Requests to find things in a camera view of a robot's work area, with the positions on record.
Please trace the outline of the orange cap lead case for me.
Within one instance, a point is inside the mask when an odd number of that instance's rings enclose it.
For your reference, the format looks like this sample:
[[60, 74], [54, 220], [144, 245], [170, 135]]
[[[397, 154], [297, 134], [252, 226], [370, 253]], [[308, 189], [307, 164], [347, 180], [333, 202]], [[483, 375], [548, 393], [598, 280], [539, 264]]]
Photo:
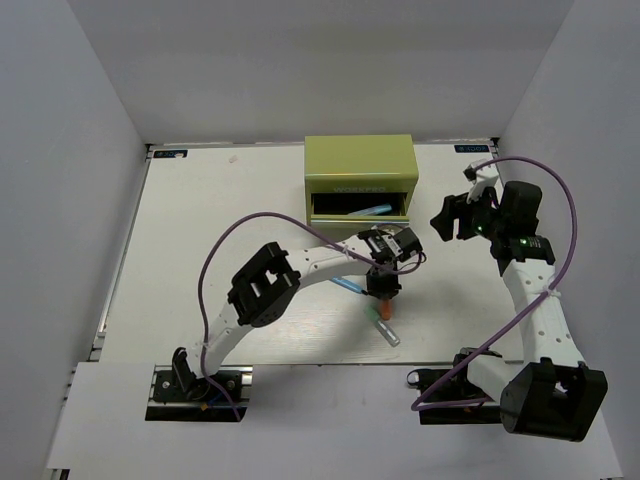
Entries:
[[392, 318], [392, 300], [384, 299], [379, 304], [379, 314], [384, 321], [389, 321]]

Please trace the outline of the blue cap lead case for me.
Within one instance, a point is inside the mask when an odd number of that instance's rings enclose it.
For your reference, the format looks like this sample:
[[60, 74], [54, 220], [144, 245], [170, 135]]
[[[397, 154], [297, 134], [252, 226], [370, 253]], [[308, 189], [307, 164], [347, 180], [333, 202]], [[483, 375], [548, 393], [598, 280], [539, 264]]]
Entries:
[[393, 210], [393, 207], [389, 203], [384, 203], [376, 206], [370, 206], [364, 209], [359, 209], [353, 212], [350, 212], [350, 216], [377, 216], [377, 215], [385, 215], [390, 213]]

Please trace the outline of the green metal drawer box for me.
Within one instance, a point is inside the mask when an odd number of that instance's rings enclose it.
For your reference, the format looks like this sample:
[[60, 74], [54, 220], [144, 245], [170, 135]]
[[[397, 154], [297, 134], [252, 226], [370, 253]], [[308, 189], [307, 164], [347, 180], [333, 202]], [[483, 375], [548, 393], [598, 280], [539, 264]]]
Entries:
[[[419, 179], [412, 136], [327, 135], [304, 140], [307, 224], [317, 229], [406, 225]], [[385, 215], [349, 213], [384, 203]]]

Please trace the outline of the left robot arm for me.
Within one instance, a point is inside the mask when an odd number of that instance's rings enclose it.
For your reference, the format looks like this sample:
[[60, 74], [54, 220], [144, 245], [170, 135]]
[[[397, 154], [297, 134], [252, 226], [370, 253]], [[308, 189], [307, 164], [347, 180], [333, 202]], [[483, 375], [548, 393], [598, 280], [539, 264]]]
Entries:
[[208, 318], [205, 306], [208, 266], [204, 265], [196, 287], [203, 336], [194, 346], [174, 352], [172, 380], [188, 398], [202, 398], [230, 352], [249, 332], [278, 320], [300, 290], [343, 276], [374, 272], [383, 278], [399, 276], [399, 264], [424, 258], [410, 228], [396, 234], [365, 230], [340, 242], [291, 252], [270, 242], [232, 277], [226, 301], [214, 319]]

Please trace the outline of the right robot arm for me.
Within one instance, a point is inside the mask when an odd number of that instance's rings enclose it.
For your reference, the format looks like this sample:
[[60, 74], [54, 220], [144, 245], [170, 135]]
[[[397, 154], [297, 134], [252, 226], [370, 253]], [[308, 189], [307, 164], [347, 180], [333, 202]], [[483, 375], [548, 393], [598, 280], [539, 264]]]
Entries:
[[559, 277], [548, 239], [537, 235], [539, 187], [521, 181], [473, 187], [449, 195], [430, 222], [445, 241], [481, 236], [516, 311], [523, 364], [510, 365], [487, 347], [462, 350], [451, 373], [453, 390], [472, 399], [483, 392], [498, 403], [513, 434], [582, 441], [606, 396], [605, 374], [587, 366], [574, 343], [556, 287]]

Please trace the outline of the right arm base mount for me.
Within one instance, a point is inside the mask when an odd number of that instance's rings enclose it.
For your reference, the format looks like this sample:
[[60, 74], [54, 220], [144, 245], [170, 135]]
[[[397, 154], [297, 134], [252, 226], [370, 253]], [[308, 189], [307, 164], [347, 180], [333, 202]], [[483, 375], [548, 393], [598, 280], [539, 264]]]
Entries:
[[[407, 374], [410, 389], [424, 393], [447, 372], [446, 368], [419, 368]], [[481, 403], [484, 392], [466, 378], [467, 368], [448, 380], [433, 395], [430, 402], [460, 402], [473, 400], [469, 405], [437, 407], [419, 413], [423, 426], [444, 425], [497, 425], [500, 424], [499, 406], [493, 402]]]

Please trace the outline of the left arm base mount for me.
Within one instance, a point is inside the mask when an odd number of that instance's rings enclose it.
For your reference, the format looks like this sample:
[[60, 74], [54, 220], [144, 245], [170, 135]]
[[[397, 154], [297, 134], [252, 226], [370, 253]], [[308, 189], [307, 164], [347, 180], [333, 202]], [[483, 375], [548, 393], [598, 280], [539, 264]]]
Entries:
[[237, 423], [246, 414], [252, 368], [223, 367], [213, 380], [217, 388], [187, 363], [184, 347], [174, 351], [171, 366], [156, 367], [145, 420], [155, 422]]

